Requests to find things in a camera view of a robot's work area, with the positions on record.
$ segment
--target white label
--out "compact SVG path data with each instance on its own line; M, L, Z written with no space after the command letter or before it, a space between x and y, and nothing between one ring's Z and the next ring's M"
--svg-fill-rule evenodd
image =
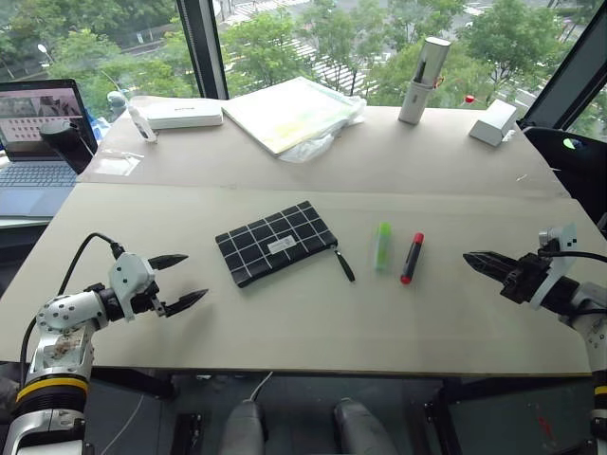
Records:
M276 242L272 242L271 244L267 244L267 249L272 254L280 253L281 251L285 251L287 248L291 248L295 246L297 242L292 235L288 237L284 237L284 239L279 239Z

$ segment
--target green highlighter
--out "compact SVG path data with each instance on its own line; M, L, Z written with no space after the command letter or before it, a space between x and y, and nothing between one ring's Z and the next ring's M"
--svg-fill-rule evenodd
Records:
M392 227L390 226L390 223L381 223L377 228L373 268L378 272L388 269L388 262L390 261L391 235Z

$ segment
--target white cable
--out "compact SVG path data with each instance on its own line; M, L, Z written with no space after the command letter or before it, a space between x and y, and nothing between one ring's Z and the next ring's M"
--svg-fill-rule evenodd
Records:
M267 374L267 376L264 378L264 380L259 383L259 386L257 386L255 388L255 390L253 391L253 393L250 395L250 398L248 399L249 401L255 401L255 398L257 398L257 393L259 393L259 391L262 389L262 387L264 386L264 384L266 384L266 382L269 380L269 378L272 377L273 373L274 372L269 372Z
M114 436L114 439L112 441L110 441L110 444L108 444L105 447L105 449L101 452L101 455L105 455L105 453L107 453L107 451L109 450L109 448L118 440L118 438L122 435L122 433L127 428L129 428L129 425L131 425L131 422L133 422L133 419L137 415L137 412L139 411L139 408L141 408L141 403L143 403L143 395L139 398L139 402L135 406L135 410L133 410L133 413L131 414L131 416L129 417L129 419L126 421L126 423L124 424L124 426L120 429L120 431L118 432L118 434L116 436Z

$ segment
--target red marker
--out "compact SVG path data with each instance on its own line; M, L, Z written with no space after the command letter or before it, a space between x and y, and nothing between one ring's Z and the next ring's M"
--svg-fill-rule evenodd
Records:
M419 257L419 251L421 251L421 244L424 243L424 234L417 232L414 236L414 242L409 248L409 254L405 260L405 265L402 267L402 275L400 275L400 282L403 284L409 284L414 277L415 265L417 264L417 258Z

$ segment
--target laptop keyboard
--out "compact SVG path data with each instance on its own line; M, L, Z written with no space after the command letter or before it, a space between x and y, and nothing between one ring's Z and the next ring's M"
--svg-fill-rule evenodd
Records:
M73 187L76 176L65 163L12 164L0 172L0 187Z

